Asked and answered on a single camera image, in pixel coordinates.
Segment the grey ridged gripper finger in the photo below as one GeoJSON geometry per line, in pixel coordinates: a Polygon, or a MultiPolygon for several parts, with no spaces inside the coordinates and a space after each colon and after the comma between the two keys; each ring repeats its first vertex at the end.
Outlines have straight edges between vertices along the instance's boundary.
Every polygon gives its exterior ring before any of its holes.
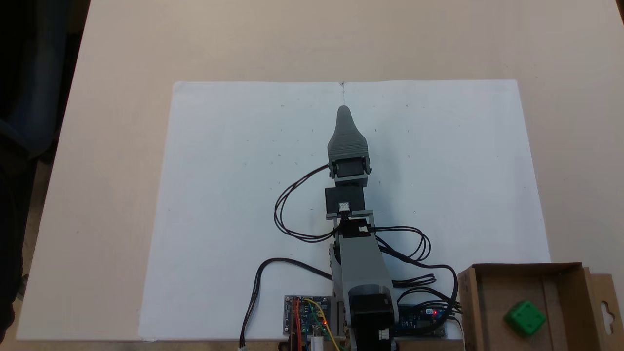
{"type": "Polygon", "coordinates": [[[348,106],[337,109],[335,129],[328,142],[329,158],[368,157],[369,149],[366,138],[354,123],[348,106]]]}

